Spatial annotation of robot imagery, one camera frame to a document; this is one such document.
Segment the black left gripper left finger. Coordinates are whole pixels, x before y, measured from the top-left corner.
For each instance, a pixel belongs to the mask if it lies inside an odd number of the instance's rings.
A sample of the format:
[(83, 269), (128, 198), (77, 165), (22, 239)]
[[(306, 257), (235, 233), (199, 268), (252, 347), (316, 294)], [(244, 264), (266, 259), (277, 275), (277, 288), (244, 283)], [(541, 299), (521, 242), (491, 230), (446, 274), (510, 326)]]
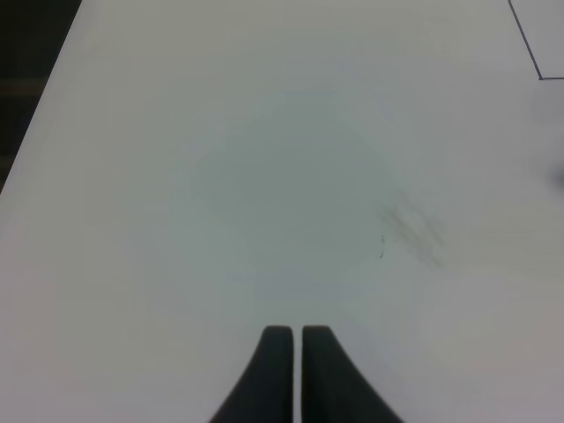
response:
[(229, 396), (213, 415), (213, 422), (293, 421), (292, 329), (268, 326)]

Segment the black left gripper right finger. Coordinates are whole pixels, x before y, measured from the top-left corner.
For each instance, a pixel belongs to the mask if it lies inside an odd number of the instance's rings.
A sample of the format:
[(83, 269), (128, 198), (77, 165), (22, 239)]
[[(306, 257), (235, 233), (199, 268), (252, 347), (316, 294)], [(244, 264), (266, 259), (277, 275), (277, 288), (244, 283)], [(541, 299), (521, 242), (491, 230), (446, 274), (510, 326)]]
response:
[(402, 422), (354, 366), (328, 326), (302, 330), (301, 420)]

